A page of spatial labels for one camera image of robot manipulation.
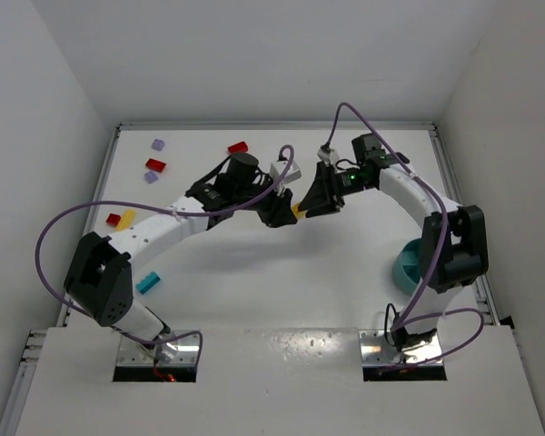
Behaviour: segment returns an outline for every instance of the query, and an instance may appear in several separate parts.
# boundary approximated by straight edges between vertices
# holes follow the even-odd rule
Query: teal block
[[[160,276],[151,271],[147,277],[135,285],[135,289],[143,295],[159,283],[160,280],[162,280],[160,279]]]

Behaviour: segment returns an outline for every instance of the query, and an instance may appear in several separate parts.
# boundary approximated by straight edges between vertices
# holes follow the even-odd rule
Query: gray wall
[[[487,216],[492,289],[512,314],[545,423],[545,0],[504,0],[441,122]]]
[[[34,270],[36,237],[91,197],[109,137],[30,1],[0,0],[0,416],[28,331],[58,314]],[[53,283],[83,224],[79,213],[48,239]]]
[[[109,125],[441,115],[495,0],[33,0]]]

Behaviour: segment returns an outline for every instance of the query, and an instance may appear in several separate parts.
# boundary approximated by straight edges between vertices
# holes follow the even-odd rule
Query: red plastic block
[[[165,162],[162,161],[156,161],[155,159],[150,159],[145,164],[146,167],[148,167],[150,170],[154,170],[157,173],[161,173],[165,168]]]
[[[107,223],[109,225],[112,225],[113,227],[116,227],[117,224],[121,221],[121,215],[117,215],[115,213],[109,213],[109,216],[107,217]]]
[[[245,141],[242,141],[241,143],[231,145],[228,147],[228,153],[246,153],[248,152],[248,145]]]

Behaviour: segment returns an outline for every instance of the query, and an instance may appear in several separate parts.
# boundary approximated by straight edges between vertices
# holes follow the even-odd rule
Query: cable
[[[357,109],[355,109],[351,104],[347,102],[339,103],[339,105],[337,106],[337,112],[335,113],[335,118],[333,119],[333,126],[331,129],[331,132],[329,133],[329,138],[327,139],[327,143],[323,147],[328,148],[329,144],[331,144],[333,135],[335,134],[335,129],[337,128],[337,122],[339,121],[339,114],[343,107],[347,107],[350,111],[352,111],[355,114],[355,116],[357,116],[360,119],[360,121],[370,130],[370,132],[372,132],[375,135],[375,137],[388,150],[388,152],[391,154],[391,157],[393,157],[408,174],[413,174],[413,171],[411,170],[411,168],[406,163],[404,163],[404,161],[400,158],[400,156],[398,156],[394,152],[393,148],[391,148],[388,142],[385,139],[383,139],[383,136],[381,136],[380,133],[377,130],[375,130],[375,128],[370,124],[370,122],[367,121],[365,117]],[[442,227],[441,227],[440,238],[438,239],[438,243],[436,244],[436,249],[434,250],[434,255],[431,258],[430,265],[428,266],[428,270],[424,274],[417,291],[414,293],[410,302],[403,310],[402,315],[393,324],[392,328],[394,330],[400,329],[401,327],[407,324],[408,316],[410,315],[411,311],[418,303],[418,300],[421,298],[421,296],[424,294],[424,291],[428,287],[428,283],[430,283],[430,278],[434,274],[434,270],[436,269],[436,265],[438,264],[438,260],[440,259],[442,247],[444,245],[444,240],[446,238],[446,232],[448,231],[448,213],[446,212],[446,206],[444,206],[444,202],[442,201],[440,196],[436,193],[436,191],[434,191],[420,177],[414,176],[414,180],[424,190],[426,190],[434,198],[436,203],[438,203],[438,205],[440,206],[441,215],[442,215]]]
[[[340,170],[340,171],[345,171],[345,168],[341,168],[341,167],[339,166],[339,164],[341,164],[341,163],[343,163],[343,162],[346,162],[346,163],[348,163],[348,164],[351,165],[351,166],[354,166],[354,167],[356,167],[356,168],[359,168],[359,165],[358,165],[358,164],[356,164],[355,162],[350,161],[349,159],[340,159],[339,161],[337,161],[337,162],[335,163],[335,168],[337,168],[337,169]]]
[[[176,379],[175,377],[173,377],[172,374],[161,374],[158,370],[157,370],[157,363],[159,361],[157,359],[154,359],[154,375],[160,379],[162,379],[164,382],[175,382]]]
[[[157,359],[154,359],[154,375],[158,378],[163,380],[164,382],[167,382],[167,380],[164,378],[164,375],[161,374],[159,371],[157,371]]]
[[[385,341],[390,344],[392,347],[395,347],[394,344],[390,342],[388,339],[388,321],[390,320],[390,308],[393,310],[393,319],[395,320],[396,316],[398,316],[398,311],[396,311],[395,306],[388,302],[388,305],[385,306],[385,320],[383,320],[383,336],[385,337]]]
[[[183,216],[183,217],[189,217],[189,216],[192,216],[192,217],[219,216],[219,215],[226,215],[228,213],[240,211],[242,209],[247,208],[248,206],[251,206],[251,205],[253,205],[255,203],[258,203],[266,195],[268,195],[270,192],[272,192],[281,183],[284,176],[291,169],[292,161],[294,160],[294,148],[292,147],[292,145],[287,144],[287,145],[284,145],[283,147],[281,147],[281,150],[280,150],[279,154],[282,155],[287,150],[289,151],[288,163],[286,164],[286,166],[282,170],[281,174],[279,174],[279,177],[276,180],[274,180],[272,182],[272,184],[268,188],[266,188],[260,194],[254,196],[248,202],[243,203],[243,204],[239,204],[237,206],[234,206],[234,207],[231,207],[231,208],[228,208],[228,209],[224,209],[224,210],[221,210],[221,211],[205,212],[205,213],[189,213],[189,212],[179,212],[178,211],[176,214],[179,215],[179,216]],[[218,166],[220,168],[222,168],[222,166],[226,163],[226,161],[227,161],[227,159],[225,159]],[[91,318],[91,316],[87,312],[85,312],[79,306],[77,306],[75,304],[72,304],[71,302],[67,301],[65,299],[65,297],[64,297],[64,293],[60,294],[59,292],[57,292],[55,290],[55,288],[53,288],[53,286],[51,286],[51,284],[46,280],[46,276],[45,276],[45,273],[43,271],[43,267],[42,267],[42,265],[40,263],[40,252],[41,252],[41,249],[42,249],[43,242],[45,240],[46,234],[53,227],[53,225],[55,225],[59,220],[66,217],[66,215],[68,215],[69,213],[73,213],[73,212],[76,212],[76,211],[80,211],[81,209],[87,209],[87,208],[91,208],[93,206],[101,206],[101,205],[124,206],[124,207],[131,207],[131,208],[134,208],[134,209],[142,209],[142,210],[145,210],[145,211],[151,211],[151,212],[155,212],[155,213],[161,213],[161,214],[164,214],[164,215],[174,215],[174,211],[171,210],[171,209],[163,209],[161,207],[150,206],[150,205],[147,205],[147,204],[131,203],[131,202],[120,202],[120,201],[115,201],[115,200],[99,200],[99,201],[95,201],[95,202],[82,203],[82,204],[78,204],[76,206],[70,207],[70,208],[60,212],[57,216],[55,216],[51,221],[49,221],[47,223],[45,228],[40,232],[40,234],[38,236],[38,240],[36,241],[36,246],[35,246],[35,268],[36,268],[36,273],[38,274],[38,278],[40,279],[41,283],[46,288],[46,290],[49,291],[50,294],[53,295],[53,297],[56,298],[56,300],[58,300],[60,303],[64,304],[65,306],[68,306],[70,309],[73,309],[73,310],[75,310],[75,311],[77,311],[79,313],[82,313],[85,316],[88,316],[89,318]],[[132,341],[142,343],[143,345],[159,345],[159,344],[162,344],[162,343],[178,341],[179,339],[182,339],[182,338],[184,338],[186,336],[189,336],[190,334],[198,334],[198,336],[200,338],[200,350],[198,351],[198,357],[196,358],[196,367],[197,367],[198,362],[200,361],[200,353],[201,353],[201,350],[202,350],[202,343],[203,343],[203,336],[198,331],[188,332],[188,333],[180,335],[180,336],[175,336],[173,338],[167,338],[167,339],[163,339],[163,340],[159,340],[159,341],[146,341],[146,340],[144,340],[142,338],[137,338],[137,337],[133,336],[132,334],[129,334],[129,333],[126,333],[126,332],[122,333],[122,335],[125,336],[126,338],[131,339]]]
[[[473,309],[471,307],[463,307],[461,309],[454,309],[453,311],[447,311],[445,314],[454,315],[456,313],[466,313],[466,312],[476,313],[477,315],[479,315],[479,318],[481,320],[481,322],[479,323],[478,330],[469,339],[467,339],[460,345],[457,345],[456,347],[452,348],[451,350],[448,350],[447,352],[443,352],[442,354],[436,357],[430,357],[429,359],[424,359],[423,361],[417,362],[417,363],[407,363],[403,365],[395,364],[392,366],[386,366],[385,368],[383,368],[382,372],[402,371],[402,370],[407,370],[410,368],[416,368],[417,366],[423,365],[424,363],[435,362],[447,356],[450,356],[451,354],[454,354],[455,352],[458,352],[462,350],[463,348],[467,347],[468,345],[470,345],[471,343],[473,343],[474,340],[481,335],[482,329],[484,328],[484,315],[482,314],[482,312],[477,309]],[[413,322],[418,322],[422,320],[428,320],[430,318],[440,318],[442,315],[444,315],[444,313],[436,312],[436,313],[429,313],[427,315],[416,316],[415,318],[410,318],[409,320],[406,320],[404,325],[408,325]]]

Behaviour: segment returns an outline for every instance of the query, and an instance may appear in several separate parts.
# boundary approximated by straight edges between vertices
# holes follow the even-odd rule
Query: yellow block
[[[307,211],[299,211],[299,204],[301,204],[301,202],[298,202],[296,205],[294,205],[291,210],[292,210],[292,213],[294,214],[294,216],[297,217],[297,220],[300,220],[301,218],[304,218],[305,217],[305,214],[307,213]]]
[[[121,221],[117,224],[115,230],[117,232],[121,232],[122,230],[128,229],[129,227],[131,227],[131,224],[134,223],[134,219],[135,211],[133,209],[127,209],[121,216]]]

